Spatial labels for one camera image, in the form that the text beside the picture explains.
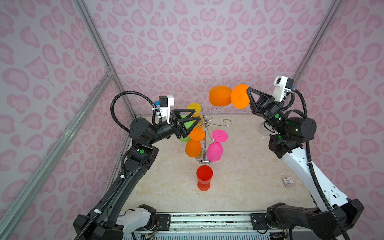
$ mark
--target metal hook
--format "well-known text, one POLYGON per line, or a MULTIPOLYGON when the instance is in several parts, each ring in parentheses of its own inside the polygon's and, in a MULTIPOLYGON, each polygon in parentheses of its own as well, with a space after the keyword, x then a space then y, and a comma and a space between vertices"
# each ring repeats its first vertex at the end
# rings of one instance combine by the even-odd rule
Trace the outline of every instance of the metal hook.
POLYGON ((199 103, 199 105, 200 105, 200 107, 201 107, 201 111, 202 111, 202 115, 204 116, 204 108, 203 108, 203 106, 199 103))
POLYGON ((211 122, 210 122, 210 124, 216 125, 216 126, 221 126, 221 127, 229 127, 230 125, 232 125, 231 120, 229 120, 228 118, 223 119, 223 122, 225 122, 227 125, 214 124, 214 123, 211 123, 211 122))
POLYGON ((212 107, 211 107, 211 110, 212 110, 212 111, 215 111, 215 110, 218 109, 218 108, 219 108, 218 112, 217 112, 215 115, 213 115, 211 118, 209 118, 209 120, 211 120, 212 118, 214 118, 214 117, 221 111, 221 107, 216 107, 216 106, 212 106, 212 107))

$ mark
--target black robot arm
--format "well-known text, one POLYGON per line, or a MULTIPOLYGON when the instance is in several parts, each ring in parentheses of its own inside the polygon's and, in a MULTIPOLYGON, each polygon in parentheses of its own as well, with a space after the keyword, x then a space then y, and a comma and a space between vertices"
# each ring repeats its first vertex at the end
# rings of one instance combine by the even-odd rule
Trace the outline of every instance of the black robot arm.
MULTIPOLYGON (((117 95, 111 104, 111 114, 118 123, 120 122, 114 115, 114 103, 121 96, 122 94, 117 95)), ((195 109, 174 109, 170 113, 169 124, 167 121, 160 121, 157 126, 154 126, 144 118, 136 118, 132 121, 130 130, 125 126, 125 128, 123 127, 129 132, 132 145, 120 159, 121 172, 119 177, 113 182, 96 206, 89 211, 88 215, 77 216, 73 223, 78 234, 75 240, 120 240, 123 238, 123 226, 117 225, 116 221, 133 188, 156 159, 159 149, 152 146, 152 144, 164 138, 168 139, 173 134, 177 138, 187 137, 200 122, 200 117, 193 117, 193 114, 195 114, 195 109), (190 121, 194 122, 187 128, 185 123, 190 121)), ((151 214, 147 225, 141 227, 151 229, 155 224, 156 209, 146 205, 140 207, 151 214)))

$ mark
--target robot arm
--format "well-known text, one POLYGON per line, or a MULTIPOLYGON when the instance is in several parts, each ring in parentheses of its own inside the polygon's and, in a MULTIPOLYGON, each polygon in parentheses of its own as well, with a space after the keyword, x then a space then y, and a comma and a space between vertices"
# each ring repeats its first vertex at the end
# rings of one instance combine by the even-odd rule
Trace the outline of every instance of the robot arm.
MULTIPOLYGON (((277 203, 267 208, 267 224, 274 228, 283 223, 296 224, 312 229, 318 237, 329 240, 339 236, 342 228, 352 228, 364 210, 359 200, 350 200, 320 171, 312 161, 308 161, 302 143, 314 138, 316 122, 307 118, 299 110, 290 110, 284 113, 282 107, 287 94, 294 89, 293 79, 278 76, 273 95, 269 95, 253 88, 247 89, 250 99, 250 108, 253 114, 262 117, 276 132, 270 135, 269 149, 279 159, 282 159, 300 178, 308 188, 315 204, 315 208, 292 207, 285 203, 277 203), (291 112, 298 113, 301 117, 289 117, 291 112)), ((139 227, 152 229, 156 222, 156 209, 141 205, 134 212, 118 219, 118 215, 141 177, 153 164, 159 149, 153 143, 175 134, 177 138, 187 137, 191 130, 199 123, 200 117, 192 117, 194 109, 175 109, 172 96, 160 96, 158 110, 159 117, 165 116, 166 122, 154 126, 144 118, 136 118, 131 123, 129 136, 132 138, 131 148, 121 159, 121 176, 109 188, 100 202, 88 213, 79 215, 73 223, 79 239, 122 239, 123 236, 133 232, 139 227), (187 129, 185 123, 195 121, 187 129)))
MULTIPOLYGON (((163 106, 167 108, 170 104, 160 103, 160 107, 163 106)), ((117 220, 133 188, 156 159, 159 149, 152 144, 169 138, 173 134, 177 138, 187 137, 200 122, 200 117, 192 117, 194 113, 195 109, 174 109, 170 113, 168 111, 166 112, 167 121, 157 127, 144 118, 136 118, 132 121, 129 133, 132 146, 121 158, 120 177, 113 182, 88 215, 77 216, 73 223, 78 234, 75 239, 119 240, 139 227, 151 229, 155 226, 156 209, 147 205, 140 205, 134 212, 127 214, 118 222, 117 220), (188 115, 182 118, 181 113, 188 115), (195 122, 187 129, 185 123, 190 121, 195 122)))
MULTIPOLYGON (((267 209, 267 223, 271 227, 278 227, 283 223, 296 224, 312 229, 324 240, 337 237, 343 233, 341 228, 348 230, 355 225, 364 207, 359 200, 349 199, 308 159, 310 155, 307 155, 302 143, 309 146, 309 141, 314 138, 315 120, 308 118, 306 112, 290 110, 283 113, 281 110, 287 93, 294 90, 293 79, 278 76, 274 85, 276 88, 272 96, 253 88, 247 89, 252 113, 261 116, 277 132, 270 135, 269 149, 298 175, 317 207, 308 209, 278 203, 267 209), (291 112, 300 117, 289 117, 291 112)), ((301 93, 294 92, 303 101, 301 93)))

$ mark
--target pink leopard print wall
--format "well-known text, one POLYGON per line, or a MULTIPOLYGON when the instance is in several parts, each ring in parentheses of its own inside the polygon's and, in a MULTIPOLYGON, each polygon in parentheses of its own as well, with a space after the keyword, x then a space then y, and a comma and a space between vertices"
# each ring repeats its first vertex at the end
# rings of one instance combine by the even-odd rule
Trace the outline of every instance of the pink leopard print wall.
POLYGON ((0 2, 0 217, 105 73, 71 0, 0 2))
MULTIPOLYGON (((212 86, 272 93, 292 76, 331 0, 86 0, 126 90, 210 112, 212 86)), ((151 106, 130 97, 136 114, 151 106)), ((250 109, 223 108, 223 113, 250 109)))
MULTIPOLYGON (((111 83, 48 177, 15 229, 12 240, 73 239, 78 214, 87 214, 100 201, 127 134, 109 112, 118 94, 111 83)), ((125 106, 118 100, 118 119, 129 125, 125 106)))
POLYGON ((298 85, 318 124, 313 161, 364 204, 353 240, 384 239, 383 10, 383 0, 345 1, 298 85))

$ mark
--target transparent base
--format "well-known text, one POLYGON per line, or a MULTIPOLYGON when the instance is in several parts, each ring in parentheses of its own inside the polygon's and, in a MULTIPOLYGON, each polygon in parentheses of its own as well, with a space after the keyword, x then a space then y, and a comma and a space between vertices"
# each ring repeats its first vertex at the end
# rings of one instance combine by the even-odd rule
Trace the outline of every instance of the transparent base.
POLYGON ((270 134, 274 134, 272 133, 271 131, 265 129, 264 127, 264 122, 260 123, 259 127, 257 128, 257 130, 259 131, 259 133, 263 136, 269 136, 270 134))
POLYGON ((204 151, 204 143, 201 144, 201 152, 197 157, 195 157, 197 162, 201 164, 210 164, 212 162, 207 158, 208 147, 209 147, 209 143, 205 145, 205 151, 204 151))

